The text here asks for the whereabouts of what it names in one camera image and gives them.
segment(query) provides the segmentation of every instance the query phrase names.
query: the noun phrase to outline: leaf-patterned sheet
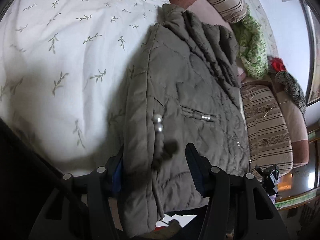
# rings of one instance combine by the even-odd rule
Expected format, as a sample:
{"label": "leaf-patterned sheet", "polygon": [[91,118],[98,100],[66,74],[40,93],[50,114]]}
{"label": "leaf-patterned sheet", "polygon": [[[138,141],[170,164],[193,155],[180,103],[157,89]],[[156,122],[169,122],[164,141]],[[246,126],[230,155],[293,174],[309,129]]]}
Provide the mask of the leaf-patterned sheet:
{"label": "leaf-patterned sheet", "polygon": [[0,117],[75,176],[123,143],[127,87],[169,0],[15,0],[0,22]]}

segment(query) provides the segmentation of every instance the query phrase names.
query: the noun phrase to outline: red cloth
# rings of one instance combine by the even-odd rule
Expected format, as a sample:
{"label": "red cloth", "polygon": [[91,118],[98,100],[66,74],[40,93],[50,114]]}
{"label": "red cloth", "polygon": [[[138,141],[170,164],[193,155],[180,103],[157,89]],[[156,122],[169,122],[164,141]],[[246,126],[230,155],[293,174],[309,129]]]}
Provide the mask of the red cloth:
{"label": "red cloth", "polygon": [[285,70],[287,71],[287,69],[285,68],[282,59],[278,58],[278,57],[274,57],[271,60],[271,66],[274,68],[274,70],[278,73],[281,70]]}

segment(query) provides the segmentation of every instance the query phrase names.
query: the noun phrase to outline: wall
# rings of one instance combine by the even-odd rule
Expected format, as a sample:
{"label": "wall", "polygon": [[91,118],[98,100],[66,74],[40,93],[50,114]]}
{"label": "wall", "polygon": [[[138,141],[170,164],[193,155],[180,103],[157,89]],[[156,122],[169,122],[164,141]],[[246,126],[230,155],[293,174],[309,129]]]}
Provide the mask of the wall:
{"label": "wall", "polygon": [[[259,0],[270,22],[279,57],[306,93],[310,69],[310,47],[306,20],[299,0]],[[307,107],[306,122],[320,118],[320,102]]]}

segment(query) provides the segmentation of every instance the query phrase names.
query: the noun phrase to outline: green patterned fabric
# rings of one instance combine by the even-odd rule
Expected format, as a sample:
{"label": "green patterned fabric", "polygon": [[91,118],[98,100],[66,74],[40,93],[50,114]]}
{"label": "green patterned fabric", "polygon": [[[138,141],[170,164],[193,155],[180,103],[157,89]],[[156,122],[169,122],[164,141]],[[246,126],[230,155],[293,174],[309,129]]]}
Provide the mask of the green patterned fabric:
{"label": "green patterned fabric", "polygon": [[263,38],[261,25],[250,15],[235,24],[231,24],[239,43],[239,58],[247,70],[248,76],[262,79],[268,71],[266,43]]}

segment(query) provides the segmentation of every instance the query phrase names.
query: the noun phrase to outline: black object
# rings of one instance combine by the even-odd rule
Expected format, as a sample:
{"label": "black object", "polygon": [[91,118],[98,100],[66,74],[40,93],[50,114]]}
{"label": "black object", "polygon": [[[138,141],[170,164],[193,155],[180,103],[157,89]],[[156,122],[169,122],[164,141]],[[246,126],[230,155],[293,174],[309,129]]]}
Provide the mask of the black object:
{"label": "black object", "polygon": [[[121,189],[122,154],[123,147],[104,167],[89,175],[73,178],[65,174],[61,182],[75,198],[87,194],[86,210],[73,203],[74,197],[66,198],[65,191],[63,195],[55,189],[39,213],[29,240],[127,239],[116,229],[108,204],[108,196],[117,196]],[[251,173],[239,177],[212,167],[192,143],[186,146],[186,160],[197,191],[209,197],[209,203],[207,208],[197,209],[197,217],[172,240],[225,239],[231,199],[236,203],[234,240],[289,239],[276,208]]]}
{"label": "black object", "polygon": [[255,170],[262,176],[262,187],[271,196],[278,193],[277,180],[279,179],[279,167],[272,165],[262,170],[258,165]]}

